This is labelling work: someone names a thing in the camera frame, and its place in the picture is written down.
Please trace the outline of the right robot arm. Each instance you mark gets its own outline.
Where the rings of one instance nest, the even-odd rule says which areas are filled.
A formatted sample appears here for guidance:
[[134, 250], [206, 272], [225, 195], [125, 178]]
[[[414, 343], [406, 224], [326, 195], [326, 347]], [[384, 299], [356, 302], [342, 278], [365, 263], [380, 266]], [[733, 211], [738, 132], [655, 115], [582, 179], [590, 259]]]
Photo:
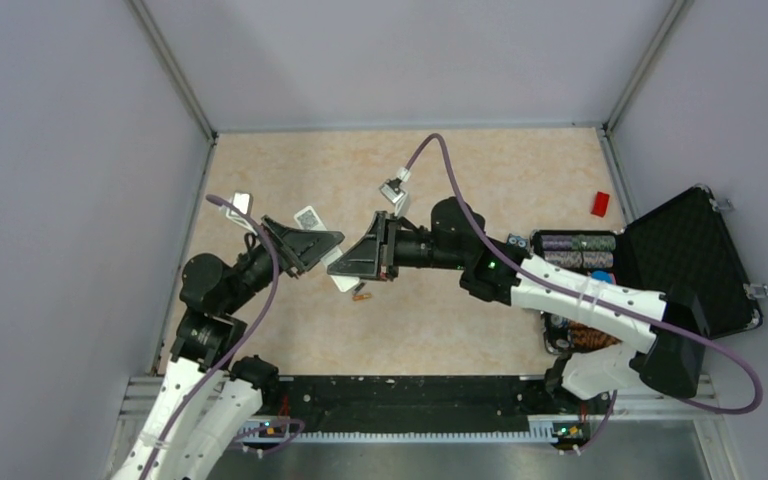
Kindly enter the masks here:
[[460, 287], [479, 300], [556, 314], [615, 338], [609, 347], [565, 354], [547, 370], [546, 397], [560, 412], [638, 386], [682, 400], [696, 396], [705, 348], [676, 332], [696, 319], [691, 294], [670, 296], [595, 280], [483, 238], [483, 227], [483, 217], [454, 197], [432, 208], [429, 227], [379, 211], [364, 236], [327, 271], [392, 281], [402, 268], [458, 270]]

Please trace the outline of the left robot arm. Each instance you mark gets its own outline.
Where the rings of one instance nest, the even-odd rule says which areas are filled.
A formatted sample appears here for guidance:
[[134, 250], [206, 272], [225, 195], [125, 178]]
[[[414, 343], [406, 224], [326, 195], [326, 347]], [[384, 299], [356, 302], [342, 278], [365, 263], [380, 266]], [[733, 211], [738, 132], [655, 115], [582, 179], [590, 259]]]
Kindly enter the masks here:
[[234, 264], [210, 253], [186, 263], [179, 293], [185, 311], [160, 391], [113, 478], [204, 479], [246, 421], [277, 407], [277, 367], [259, 356], [232, 359], [253, 329], [234, 315], [262, 290], [272, 302], [281, 274], [311, 270], [343, 240], [337, 231], [263, 217]]

